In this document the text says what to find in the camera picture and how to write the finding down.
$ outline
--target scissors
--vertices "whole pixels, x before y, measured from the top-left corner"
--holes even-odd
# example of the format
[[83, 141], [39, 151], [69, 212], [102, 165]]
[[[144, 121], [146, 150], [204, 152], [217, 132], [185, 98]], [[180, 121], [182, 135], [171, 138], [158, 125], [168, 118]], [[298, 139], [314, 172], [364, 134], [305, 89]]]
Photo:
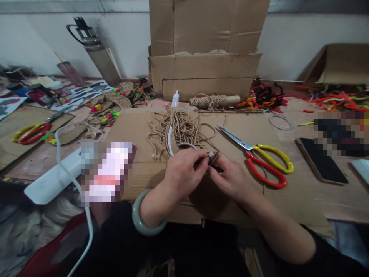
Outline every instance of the scissors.
[[66, 107], [57, 112], [56, 114], [54, 114], [53, 116], [51, 116], [50, 118], [48, 118], [47, 120], [45, 120], [44, 122], [29, 125], [21, 129], [20, 131], [15, 133], [14, 137], [12, 138], [12, 141], [18, 142], [23, 145], [28, 145], [38, 141], [45, 135], [46, 131], [49, 131], [51, 129], [50, 123], [68, 109], [69, 107]]
[[[261, 155], [263, 155], [276, 168], [278, 168], [279, 170], [281, 170], [282, 172], [284, 172], [286, 174], [290, 174], [294, 171], [294, 167], [293, 167], [293, 163], [291, 162], [291, 160], [289, 159], [289, 157], [285, 153], [283, 153], [282, 151], [280, 151], [280, 150], [278, 150], [274, 147], [268, 146], [268, 145], [262, 145], [262, 144], [250, 145], [250, 144], [246, 143], [245, 141], [241, 140], [240, 138], [238, 138], [234, 133], [229, 131], [224, 126], [218, 125], [218, 127], [220, 128], [220, 130], [222, 130], [227, 136], [229, 136], [234, 142], [236, 142], [246, 152], [245, 155], [247, 157], [247, 163], [250, 166], [251, 171], [256, 175], [256, 177], [258, 179], [260, 179], [266, 185], [277, 188], [277, 189], [281, 189], [281, 188], [283, 188], [287, 185], [287, 179], [281, 172], [279, 172], [278, 170], [276, 170], [274, 167], [270, 166], [269, 164], [267, 164], [267, 163], [259, 160], [258, 158], [256, 158], [251, 153], [251, 150], [254, 149], [254, 150], [258, 151]], [[287, 168], [282, 167], [279, 163], [277, 163], [275, 160], [273, 160], [272, 157], [270, 157], [267, 153], [265, 153], [263, 151], [263, 149], [273, 151], [274, 153], [281, 156], [281, 158], [286, 162]], [[265, 169], [271, 171], [279, 179], [279, 183], [277, 183], [277, 184], [272, 183], [272, 182], [268, 181], [267, 179], [265, 179], [256, 170], [256, 168], [253, 164], [253, 161], [255, 163], [258, 163], [259, 165], [263, 166]]]

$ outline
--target scissors blade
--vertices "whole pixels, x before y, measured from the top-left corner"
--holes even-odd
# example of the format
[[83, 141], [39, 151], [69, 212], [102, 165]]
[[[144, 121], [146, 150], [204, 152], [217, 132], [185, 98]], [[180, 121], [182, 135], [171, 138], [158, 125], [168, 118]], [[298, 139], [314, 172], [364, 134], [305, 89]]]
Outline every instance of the scissors blade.
[[218, 125], [219, 129], [221, 129], [227, 136], [229, 136], [234, 142], [236, 142], [241, 148], [243, 148], [245, 151], [250, 151], [253, 146], [249, 145], [246, 141], [241, 140], [239, 137], [237, 137], [234, 133], [229, 131], [226, 127], [222, 125]]
[[50, 123], [51, 121], [53, 121], [54, 119], [56, 119], [57, 117], [59, 117], [60, 115], [62, 115], [68, 109], [69, 109], [69, 107], [66, 107], [66, 108], [61, 109], [59, 112], [57, 112], [56, 114], [52, 115], [47, 120], [45, 120], [45, 123]]

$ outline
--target smartphone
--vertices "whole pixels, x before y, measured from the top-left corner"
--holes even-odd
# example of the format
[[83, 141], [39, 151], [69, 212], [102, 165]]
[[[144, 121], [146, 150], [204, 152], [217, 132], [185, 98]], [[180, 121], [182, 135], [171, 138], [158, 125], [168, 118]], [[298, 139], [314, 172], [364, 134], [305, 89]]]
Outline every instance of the smartphone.
[[327, 156], [326, 151], [313, 139], [298, 138], [296, 143], [318, 180], [335, 185], [348, 184], [349, 181], [332, 157]]

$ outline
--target thermos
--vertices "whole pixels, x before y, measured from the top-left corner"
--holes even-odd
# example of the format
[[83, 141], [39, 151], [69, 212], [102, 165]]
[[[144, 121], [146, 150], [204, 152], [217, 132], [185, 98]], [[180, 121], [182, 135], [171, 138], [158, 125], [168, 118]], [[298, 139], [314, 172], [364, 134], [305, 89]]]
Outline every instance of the thermos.
[[[87, 26], [83, 17], [75, 17], [74, 20], [77, 25], [66, 26], [69, 33], [85, 47], [104, 80], [112, 87], [117, 86], [120, 83], [120, 77], [105, 46], [96, 36], [93, 28]], [[70, 30], [71, 26], [77, 27], [76, 30], [81, 37], [80, 40]]]

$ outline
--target cardboard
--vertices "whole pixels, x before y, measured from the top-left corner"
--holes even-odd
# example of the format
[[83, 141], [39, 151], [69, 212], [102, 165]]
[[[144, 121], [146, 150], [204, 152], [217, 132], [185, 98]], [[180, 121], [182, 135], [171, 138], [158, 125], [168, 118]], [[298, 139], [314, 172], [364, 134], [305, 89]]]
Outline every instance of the cardboard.
[[369, 44], [328, 44], [315, 57], [306, 85], [369, 82]]
[[[14, 134], [31, 124], [42, 122], [50, 118], [55, 113], [57, 112], [46, 108], [22, 105], [1, 121], [2, 132], [0, 135], [0, 171], [42, 142], [40, 140], [39, 142], [29, 145], [18, 144], [12, 142], [12, 137]], [[64, 113], [63, 116], [60, 116], [51, 123], [52, 126], [50, 131], [56, 131], [59, 127], [66, 124], [72, 118], [74, 118], [74, 115]]]
[[199, 93], [249, 95], [261, 53], [215, 53], [149, 57], [152, 84], [171, 101], [178, 90], [180, 101], [188, 102]]
[[[182, 109], [190, 113], [191, 118], [197, 116], [201, 123], [209, 123], [214, 127], [225, 121], [225, 115], [221, 113], [202, 115], [197, 114], [194, 107], [183, 107]], [[146, 140], [146, 136], [150, 132], [146, 122], [150, 120], [155, 122], [151, 113], [158, 110], [160, 108], [123, 110], [107, 136], [107, 142], [133, 142], [137, 147], [132, 169], [128, 172], [128, 180], [124, 183], [122, 200], [134, 201], [142, 191], [155, 187], [164, 178], [167, 156], [163, 155], [161, 161], [153, 160], [152, 146]], [[265, 115], [227, 114], [227, 116], [226, 127], [247, 142], [272, 145], [282, 151], [285, 150]], [[201, 132], [207, 136], [212, 134], [212, 130], [206, 126], [202, 127]], [[160, 146], [160, 149], [164, 147], [153, 137], [151, 141]], [[302, 169], [296, 167], [293, 174], [286, 176], [288, 185], [283, 189], [275, 190], [264, 187], [250, 174], [244, 162], [243, 152], [228, 137], [222, 132], [218, 132], [211, 141], [230, 159], [238, 161], [256, 187], [263, 191], [264, 195], [282, 212], [321, 235], [334, 236], [329, 223], [313, 200], [309, 186], [310, 181]], [[212, 151], [214, 149], [206, 146], [204, 150]], [[275, 177], [268, 174], [268, 179], [275, 180]], [[248, 215], [228, 199], [208, 177], [204, 177], [197, 189], [188, 198], [183, 199], [181, 205], [172, 212], [168, 220], [186, 224], [200, 224], [203, 218], [243, 227], [254, 226]]]
[[270, 0], [150, 0], [153, 56], [255, 51]]

